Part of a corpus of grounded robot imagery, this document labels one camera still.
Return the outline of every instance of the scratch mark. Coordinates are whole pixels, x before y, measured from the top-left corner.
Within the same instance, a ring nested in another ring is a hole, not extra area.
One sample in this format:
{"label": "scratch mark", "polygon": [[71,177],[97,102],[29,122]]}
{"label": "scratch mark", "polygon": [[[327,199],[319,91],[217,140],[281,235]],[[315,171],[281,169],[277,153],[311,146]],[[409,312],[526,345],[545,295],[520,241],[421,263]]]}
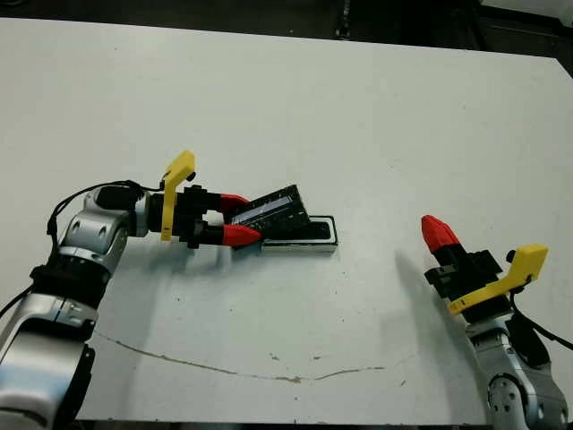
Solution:
{"label": "scratch mark", "polygon": [[323,376],[319,376],[318,378],[313,378],[313,380],[322,381],[323,379],[330,378],[332,376],[337,376],[339,374],[355,374],[357,372],[363,372],[364,370],[384,370],[384,367],[382,367],[381,365],[377,365],[375,367],[361,367],[359,369],[339,370],[337,372],[332,372],[331,374],[325,374]]}
{"label": "scratch mark", "polygon": [[285,381],[286,383],[301,383],[301,381],[304,379],[305,381],[308,381],[308,378],[301,378],[300,376],[295,376],[294,378],[289,378],[288,376],[275,376],[274,378],[275,381]]}
{"label": "scratch mark", "polygon": [[[191,360],[182,360],[181,358],[172,358],[172,357],[168,357],[168,356],[163,355],[163,354],[155,354],[153,352],[145,351],[143,349],[139,349],[136,347],[132,347],[131,345],[127,345],[126,343],[123,343],[121,340],[110,338],[109,336],[106,336],[105,334],[103,334],[97,330],[95,330],[94,333],[96,333],[99,337],[101,337],[105,340],[108,340],[112,343],[115,343],[118,347],[127,349],[129,351],[135,352],[137,354],[141,354],[141,355],[146,356],[146,357],[157,358],[159,360],[164,360],[164,361],[167,361],[169,363],[176,363],[178,365],[187,365],[187,366],[191,366],[191,367],[197,367],[199,369],[210,370],[211,372],[218,372],[220,374],[231,374],[233,376],[238,376],[238,377],[243,377],[243,378],[252,378],[252,379],[261,379],[261,380],[266,380],[266,381],[281,381],[281,382],[285,382],[285,383],[302,383],[302,382],[312,382],[312,381],[323,381],[325,379],[328,379],[328,378],[331,378],[334,376],[339,376],[342,374],[355,374],[355,373],[359,373],[359,372],[380,371],[380,370],[385,369],[385,367],[381,366],[381,365],[368,366],[368,367],[357,367],[355,369],[338,370],[337,372],[332,372],[330,374],[324,374],[322,376],[316,376],[316,377],[311,377],[311,376],[282,376],[282,375],[281,376],[270,376],[270,375],[265,375],[265,374],[247,374],[247,373],[237,372],[234,370],[225,369],[222,367],[215,367],[212,365],[203,365],[201,363],[197,363],[197,362],[194,362]],[[409,358],[412,358],[416,355],[418,355],[417,352],[414,354],[411,354],[407,357],[404,357],[401,360],[399,360],[397,363],[395,363],[393,366],[398,366],[398,365],[404,363]]]}

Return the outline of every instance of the black floor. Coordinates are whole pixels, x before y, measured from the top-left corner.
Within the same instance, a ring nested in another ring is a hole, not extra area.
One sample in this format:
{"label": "black floor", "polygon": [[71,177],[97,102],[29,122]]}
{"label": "black floor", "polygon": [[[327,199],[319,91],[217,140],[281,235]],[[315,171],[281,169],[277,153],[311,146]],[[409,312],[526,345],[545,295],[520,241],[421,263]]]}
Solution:
{"label": "black floor", "polygon": [[477,0],[0,0],[0,16],[552,56],[573,76],[571,28]]}

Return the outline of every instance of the black cable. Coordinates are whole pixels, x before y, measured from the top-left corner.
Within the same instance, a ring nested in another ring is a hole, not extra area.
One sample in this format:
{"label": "black cable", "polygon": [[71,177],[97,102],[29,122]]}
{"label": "black cable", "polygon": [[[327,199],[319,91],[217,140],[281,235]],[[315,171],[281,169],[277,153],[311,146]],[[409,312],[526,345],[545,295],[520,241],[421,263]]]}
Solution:
{"label": "black cable", "polygon": [[[165,189],[163,181],[161,181],[159,183],[158,188],[148,188],[147,186],[139,185],[138,183],[130,181],[130,180],[113,181],[113,182],[105,182],[103,184],[97,184],[97,185],[89,186],[87,188],[84,188],[81,191],[78,191],[77,193],[70,195],[69,197],[66,197],[60,203],[58,203],[56,205],[56,207],[52,211],[52,214],[50,215],[50,218],[47,220],[46,233],[52,239],[52,250],[50,252],[50,256],[47,259],[47,265],[49,265],[51,262],[54,262],[55,258],[57,257],[57,250],[59,248],[59,245],[57,243],[57,216],[60,213],[62,213],[62,211],[68,206],[68,204],[70,204],[72,202],[72,200],[75,199],[77,196],[82,195],[84,193],[87,193],[88,191],[95,190],[96,188],[100,188],[101,186],[109,186],[109,185],[128,186],[128,187],[131,187],[131,188],[138,190],[141,194],[143,194],[143,192],[145,192],[145,191],[150,191],[150,192],[154,193],[154,192],[158,192],[158,191],[163,191]],[[12,306],[14,306],[20,300],[25,298],[32,290],[33,290],[33,285],[27,287],[18,296],[14,297],[12,300],[10,300],[10,302],[8,302],[8,304],[6,304],[6,306],[4,306],[2,309],[0,309],[0,318],[2,318],[4,316],[4,314],[6,312],[8,312],[8,310]]]}
{"label": "black cable", "polygon": [[563,345],[565,348],[569,348],[569,349],[573,350],[573,343],[569,342],[568,340],[564,340],[563,338],[560,338],[559,336],[557,336],[554,333],[551,333],[549,330],[544,329],[537,322],[534,322],[534,321],[530,320],[529,318],[527,318],[525,315],[523,315],[521,313],[521,311],[519,309],[517,309],[517,305],[516,305],[516,301],[515,301],[515,295],[516,295],[516,293],[514,291],[511,291],[509,294],[509,301],[511,302],[511,306],[513,306],[513,310],[514,310],[515,314],[519,318],[521,318],[524,322],[528,323],[533,329],[535,329],[539,334],[543,335],[547,339],[555,340],[556,342],[559,342],[561,345]]}
{"label": "black cable", "polygon": [[32,291],[32,286],[30,285],[29,287],[24,289],[18,296],[16,296],[12,300],[10,300],[10,302],[6,306],[4,306],[2,308],[2,310],[0,310],[0,318],[2,318],[4,316],[4,314],[6,312],[8,312],[8,310],[12,306],[14,306],[16,303],[18,303],[21,299],[25,298],[28,295],[28,293],[30,293],[31,291]]}

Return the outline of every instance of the white tabletop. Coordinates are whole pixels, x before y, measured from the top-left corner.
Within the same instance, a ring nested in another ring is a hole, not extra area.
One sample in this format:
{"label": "white tabletop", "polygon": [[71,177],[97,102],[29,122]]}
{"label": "white tabletop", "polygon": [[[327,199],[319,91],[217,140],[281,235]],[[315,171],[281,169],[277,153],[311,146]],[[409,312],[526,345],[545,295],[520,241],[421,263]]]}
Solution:
{"label": "white tabletop", "polygon": [[[573,81],[553,59],[0,20],[0,63],[2,302],[46,260],[57,201],[154,185],[183,149],[212,192],[296,183],[338,226],[333,255],[132,239],[81,417],[484,423],[464,324],[423,278],[426,213],[499,262],[547,244],[518,300],[571,337]],[[573,355],[547,343],[571,405]]]}

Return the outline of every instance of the yellow gripper mount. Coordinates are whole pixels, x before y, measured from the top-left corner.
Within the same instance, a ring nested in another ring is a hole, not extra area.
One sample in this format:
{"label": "yellow gripper mount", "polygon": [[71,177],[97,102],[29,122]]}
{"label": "yellow gripper mount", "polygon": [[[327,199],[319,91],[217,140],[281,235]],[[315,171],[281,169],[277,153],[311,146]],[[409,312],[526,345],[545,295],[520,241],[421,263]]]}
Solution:
{"label": "yellow gripper mount", "polygon": [[485,287],[452,301],[448,305],[449,311],[457,315],[468,307],[507,294],[514,288],[523,287],[532,280],[536,280],[548,251],[549,249],[545,245],[520,246],[515,252],[508,275],[505,278],[490,282]]}
{"label": "yellow gripper mount", "polygon": [[177,201],[175,189],[193,173],[195,173],[195,156],[188,150],[184,150],[167,166],[166,174],[163,176],[165,191],[161,216],[161,240],[170,240],[173,233],[173,216]]}

